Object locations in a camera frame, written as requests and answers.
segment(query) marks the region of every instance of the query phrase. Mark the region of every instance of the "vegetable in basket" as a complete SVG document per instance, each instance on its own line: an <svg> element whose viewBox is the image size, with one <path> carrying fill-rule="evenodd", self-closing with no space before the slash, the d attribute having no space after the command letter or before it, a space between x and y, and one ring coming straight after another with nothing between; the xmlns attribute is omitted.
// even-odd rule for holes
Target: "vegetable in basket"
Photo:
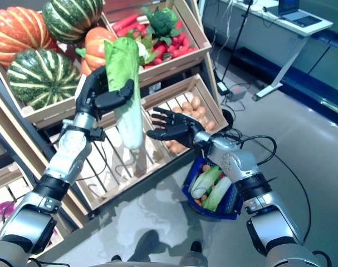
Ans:
<svg viewBox="0 0 338 267"><path fill-rule="evenodd" d="M113 44L105 41L104 47L109 91L121 89L128 79L134 81L131 100L116 108L114 112L124 146L137 149L143 142L138 45L135 40L123 37L116 39Z"/></svg>

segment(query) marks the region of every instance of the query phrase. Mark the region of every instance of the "kabocha squash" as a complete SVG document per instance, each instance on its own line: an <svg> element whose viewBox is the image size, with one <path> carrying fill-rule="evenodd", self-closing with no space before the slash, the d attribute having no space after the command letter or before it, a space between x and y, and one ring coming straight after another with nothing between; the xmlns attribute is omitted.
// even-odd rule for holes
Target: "kabocha squash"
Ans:
<svg viewBox="0 0 338 267"><path fill-rule="evenodd" d="M102 0L50 0L43 8L46 27L63 43L81 41L100 19Z"/></svg>
<svg viewBox="0 0 338 267"><path fill-rule="evenodd" d="M89 75L93 70L104 66L104 40L113 43L116 39L114 33L103 27L90 29L85 38L85 59L82 62L82 73Z"/></svg>
<svg viewBox="0 0 338 267"><path fill-rule="evenodd" d="M8 67L17 52L29 48L58 49L41 14L23 7L0 9L0 64Z"/></svg>
<svg viewBox="0 0 338 267"><path fill-rule="evenodd" d="M7 75L14 96L38 109L73 96L81 73L62 54L39 49L16 54Z"/></svg>

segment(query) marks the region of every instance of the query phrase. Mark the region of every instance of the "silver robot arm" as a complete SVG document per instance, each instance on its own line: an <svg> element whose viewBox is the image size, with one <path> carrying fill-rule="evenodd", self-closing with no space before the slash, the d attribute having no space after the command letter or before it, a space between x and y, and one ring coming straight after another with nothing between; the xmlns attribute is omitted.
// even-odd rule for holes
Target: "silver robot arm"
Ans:
<svg viewBox="0 0 338 267"><path fill-rule="evenodd" d="M266 267L320 266L303 247L302 235L276 192L273 192L254 156L234 142L197 132L194 145L217 164L236 185L243 208L251 216L247 229L254 247L266 256Z"/></svg>
<svg viewBox="0 0 338 267"><path fill-rule="evenodd" d="M91 152L92 141L104 141L97 122L102 114L127 102L134 82L128 80L119 91L108 92L105 68L80 79L74 120L64 120L58 151L39 183L26 194L0 232L0 266L25 267L31 254L42 252L48 244L68 188L74 184Z"/></svg>

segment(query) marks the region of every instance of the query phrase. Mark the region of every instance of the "striped squash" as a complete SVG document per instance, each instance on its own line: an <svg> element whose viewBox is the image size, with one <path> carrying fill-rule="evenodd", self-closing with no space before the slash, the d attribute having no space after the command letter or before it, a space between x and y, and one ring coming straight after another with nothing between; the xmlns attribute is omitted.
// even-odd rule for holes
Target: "striped squash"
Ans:
<svg viewBox="0 0 338 267"><path fill-rule="evenodd" d="M81 73L62 54L39 49L16 54L7 75L15 98L38 109L73 96Z"/></svg>
<svg viewBox="0 0 338 267"><path fill-rule="evenodd" d="M17 52L29 48L58 49L41 14L23 7L0 9L0 64L8 67Z"/></svg>
<svg viewBox="0 0 338 267"><path fill-rule="evenodd" d="M43 8L46 27L63 43L81 41L100 19L102 0L50 0Z"/></svg>

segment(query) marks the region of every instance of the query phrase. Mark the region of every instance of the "reflective floor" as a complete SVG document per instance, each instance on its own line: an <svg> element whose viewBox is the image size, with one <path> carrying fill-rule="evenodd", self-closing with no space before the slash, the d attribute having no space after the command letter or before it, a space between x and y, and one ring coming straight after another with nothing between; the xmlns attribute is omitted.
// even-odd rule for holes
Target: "reflective floor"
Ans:
<svg viewBox="0 0 338 267"><path fill-rule="evenodd" d="M223 51L220 60L225 59ZM251 83L242 101L246 110L236 112L234 126L246 135L275 138L277 155L301 179L311 201L312 226L306 246L328 253L338 267L338 127L280 91L253 102L252 93L263 84L234 66L230 69L233 72L227 77L234 82ZM238 102L229 105L241 109ZM244 148L258 160L268 156L253 142ZM189 168L183 166L172 176L146 181L124 193L105 205L84 229L41 258L71 266L105 263L115 254L124 260L178 263L191 243L200 240L209 266L264 266L264 257L255 251L246 230L247 215L236 221L219 221L199 216L187 206L181 186ZM271 186L305 232L307 205L299 184L276 159L261 169L268 179L278 177Z"/></svg>

